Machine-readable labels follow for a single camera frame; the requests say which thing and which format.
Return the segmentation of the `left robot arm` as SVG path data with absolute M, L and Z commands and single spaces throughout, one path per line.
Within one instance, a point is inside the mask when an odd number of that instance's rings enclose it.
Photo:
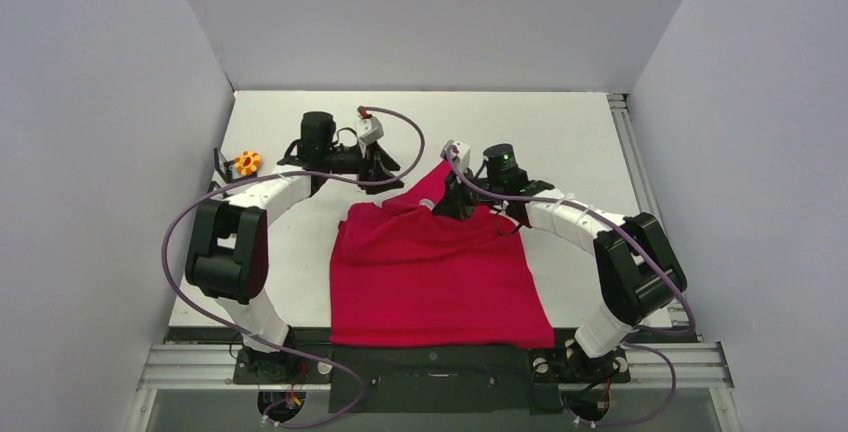
M 332 114 L 303 114 L 300 135 L 266 181 L 248 184 L 224 199 L 198 205 L 185 264 L 189 284 L 211 297 L 238 327 L 245 346 L 258 354 L 259 368 L 272 381 L 291 379 L 298 354 L 290 348 L 290 326 L 265 291 L 270 225 L 296 204 L 314 196 L 332 176 L 368 195 L 400 189 L 400 165 L 380 146 L 383 127 L 374 109 L 361 106 L 353 145 L 337 139 Z

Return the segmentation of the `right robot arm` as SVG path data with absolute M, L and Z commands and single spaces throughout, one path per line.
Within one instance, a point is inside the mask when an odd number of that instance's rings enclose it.
M 687 278 L 654 215 L 606 212 L 549 182 L 532 180 L 508 143 L 484 150 L 478 174 L 469 168 L 470 149 L 462 142 L 448 141 L 441 157 L 450 171 L 434 215 L 467 221 L 487 207 L 518 227 L 550 233 L 594 258 L 601 302 L 566 345 L 564 365 L 572 376 L 592 377 L 603 367 L 604 355 L 644 328 L 647 318 L 682 301 Z

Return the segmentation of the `orange yellow pompom brooch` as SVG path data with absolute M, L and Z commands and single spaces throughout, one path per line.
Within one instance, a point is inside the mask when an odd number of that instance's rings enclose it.
M 239 176 L 249 177 L 255 175 L 261 165 L 261 156 L 252 150 L 243 151 L 234 162 L 234 168 Z

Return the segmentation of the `red t-shirt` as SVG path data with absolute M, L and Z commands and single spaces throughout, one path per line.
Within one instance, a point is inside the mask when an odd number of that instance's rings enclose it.
M 457 221 L 420 204 L 442 198 L 449 171 L 440 164 L 381 204 L 352 205 L 339 222 L 329 263 L 332 343 L 553 346 L 510 221 L 486 208 Z

